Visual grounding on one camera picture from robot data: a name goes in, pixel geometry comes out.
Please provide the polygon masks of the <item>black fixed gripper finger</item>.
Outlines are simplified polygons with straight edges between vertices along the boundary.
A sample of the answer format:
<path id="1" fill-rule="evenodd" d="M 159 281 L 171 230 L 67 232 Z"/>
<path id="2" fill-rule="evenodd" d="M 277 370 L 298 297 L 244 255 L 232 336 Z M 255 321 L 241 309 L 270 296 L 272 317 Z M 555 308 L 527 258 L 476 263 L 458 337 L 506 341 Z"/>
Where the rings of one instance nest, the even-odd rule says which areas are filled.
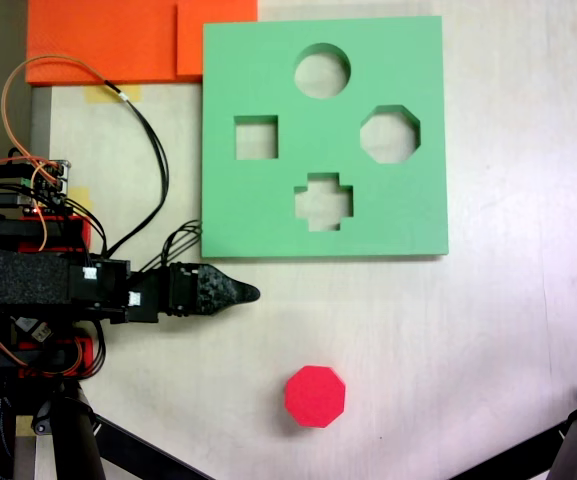
<path id="1" fill-rule="evenodd" d="M 232 306 L 255 302 L 260 297 L 258 288 L 235 280 L 212 265 L 199 265 L 195 315 L 214 315 Z"/>

